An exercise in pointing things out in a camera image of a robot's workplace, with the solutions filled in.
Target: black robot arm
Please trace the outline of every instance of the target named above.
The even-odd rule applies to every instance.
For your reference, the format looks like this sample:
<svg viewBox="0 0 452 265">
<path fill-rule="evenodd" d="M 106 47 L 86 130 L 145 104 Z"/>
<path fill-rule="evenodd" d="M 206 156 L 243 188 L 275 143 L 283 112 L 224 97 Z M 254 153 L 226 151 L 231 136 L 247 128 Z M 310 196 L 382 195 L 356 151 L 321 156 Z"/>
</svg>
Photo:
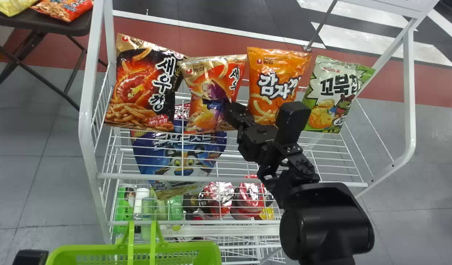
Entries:
<svg viewBox="0 0 452 265">
<path fill-rule="evenodd" d="M 297 142 L 310 114 L 301 102 L 285 103 L 275 127 L 255 123 L 242 104 L 225 103 L 225 120 L 238 130 L 239 152 L 259 165 L 258 179 L 284 210 L 280 242 L 285 254 L 303 265 L 354 265 L 354 254 L 373 248 L 373 228 L 349 188 L 320 183 L 303 154 Z M 279 166 L 287 169 L 278 174 Z"/>
</svg>

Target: green shopping basket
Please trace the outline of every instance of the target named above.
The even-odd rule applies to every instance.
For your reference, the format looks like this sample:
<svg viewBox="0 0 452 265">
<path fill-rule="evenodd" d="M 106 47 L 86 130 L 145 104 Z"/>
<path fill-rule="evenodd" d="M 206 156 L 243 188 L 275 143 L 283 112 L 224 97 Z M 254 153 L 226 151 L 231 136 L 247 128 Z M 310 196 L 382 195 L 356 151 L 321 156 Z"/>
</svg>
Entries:
<svg viewBox="0 0 452 265">
<path fill-rule="evenodd" d="M 116 245 L 63 245 L 48 257 L 46 265 L 220 265 L 219 247 L 212 241 L 166 242 L 157 221 L 152 222 L 151 243 L 134 244 L 135 225 L 129 222 L 123 240 Z"/>
</svg>

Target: red snack container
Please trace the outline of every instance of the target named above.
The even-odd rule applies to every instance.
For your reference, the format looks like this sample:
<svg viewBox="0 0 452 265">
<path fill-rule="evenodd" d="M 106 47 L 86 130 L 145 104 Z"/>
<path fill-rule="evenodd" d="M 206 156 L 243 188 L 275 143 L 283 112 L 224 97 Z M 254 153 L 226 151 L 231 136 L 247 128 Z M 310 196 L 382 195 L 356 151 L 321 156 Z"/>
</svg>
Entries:
<svg viewBox="0 0 452 265">
<path fill-rule="evenodd" d="M 219 220 L 231 210 L 234 188 L 231 183 L 210 182 L 199 194 L 199 211 L 203 220 Z"/>
<path fill-rule="evenodd" d="M 257 178 L 256 174 L 250 174 L 245 178 Z M 249 220 L 260 214 L 265 207 L 265 187 L 258 183 L 241 183 L 236 188 L 233 198 L 231 215 L 236 220 Z"/>
</svg>

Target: black table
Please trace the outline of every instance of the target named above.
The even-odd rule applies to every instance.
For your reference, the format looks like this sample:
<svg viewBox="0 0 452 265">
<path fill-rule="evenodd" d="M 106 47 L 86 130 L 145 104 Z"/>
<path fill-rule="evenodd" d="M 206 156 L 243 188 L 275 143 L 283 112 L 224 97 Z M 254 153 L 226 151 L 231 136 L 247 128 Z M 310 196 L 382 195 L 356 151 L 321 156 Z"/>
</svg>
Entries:
<svg viewBox="0 0 452 265">
<path fill-rule="evenodd" d="M 30 34 L 25 38 L 25 40 L 19 44 L 19 47 L 13 51 L 9 52 L 0 46 L 0 52 L 11 59 L 11 62 L 7 64 L 4 70 L 0 74 L 0 84 L 7 79 L 7 77 L 16 69 L 17 66 L 21 66 L 27 72 L 32 74 L 34 77 L 43 82 L 50 89 L 61 95 L 66 99 L 75 109 L 79 111 L 78 104 L 68 96 L 69 89 L 71 88 L 74 78 L 77 74 L 78 69 L 87 53 L 87 49 L 83 47 L 78 41 L 74 39 L 74 36 L 84 36 L 90 31 L 90 21 L 92 19 L 92 11 L 88 11 L 76 18 L 73 22 L 66 23 L 61 20 L 50 17 L 49 15 L 41 14 L 28 8 L 23 12 L 14 15 L 13 17 L 7 17 L 0 12 L 0 25 L 14 28 L 23 28 L 31 30 Z M 77 47 L 82 50 L 77 64 L 66 84 L 64 90 L 59 89 L 46 78 L 42 77 L 35 70 L 33 70 L 28 65 L 24 64 L 22 61 L 38 46 L 38 44 L 43 40 L 43 38 L 48 33 L 56 33 L 60 35 L 66 35 L 69 40 L 71 40 Z M 98 60 L 100 64 L 107 67 L 105 62 Z"/>
</svg>

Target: snack bag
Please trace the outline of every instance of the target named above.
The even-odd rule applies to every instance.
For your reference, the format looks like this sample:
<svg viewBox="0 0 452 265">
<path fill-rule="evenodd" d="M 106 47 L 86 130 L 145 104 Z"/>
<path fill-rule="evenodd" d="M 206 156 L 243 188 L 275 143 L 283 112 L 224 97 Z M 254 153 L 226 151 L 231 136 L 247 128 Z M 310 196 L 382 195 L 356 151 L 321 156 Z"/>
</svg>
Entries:
<svg viewBox="0 0 452 265">
<path fill-rule="evenodd" d="M 182 105 L 177 105 L 181 117 Z M 188 106 L 184 104 L 184 113 Z M 226 132 L 184 134 L 176 119 L 175 133 L 131 131 L 135 159 L 142 174 L 184 176 L 184 181 L 149 181 L 159 200 L 186 193 L 199 193 L 207 183 L 190 181 L 188 176 L 208 176 L 226 147 Z"/>
<path fill-rule="evenodd" d="M 249 56 L 248 109 L 259 124 L 275 124 L 278 108 L 295 101 L 296 88 L 311 55 L 289 50 L 247 47 Z"/>
<path fill-rule="evenodd" d="M 339 133 L 352 100 L 375 69 L 318 56 L 303 104 L 311 109 L 304 131 Z"/>
<path fill-rule="evenodd" d="M 179 62 L 192 93 L 187 133 L 234 130 L 224 121 L 224 101 L 236 101 L 247 56 L 196 57 Z"/>
<path fill-rule="evenodd" d="M 116 84 L 105 123 L 118 127 L 172 131 L 174 92 L 183 54 L 127 35 L 117 36 Z"/>
<path fill-rule="evenodd" d="M 65 22 L 71 22 L 91 10 L 93 0 L 42 0 L 31 8 Z"/>
<path fill-rule="evenodd" d="M 0 12 L 13 17 L 39 0 L 0 0 Z"/>
</svg>

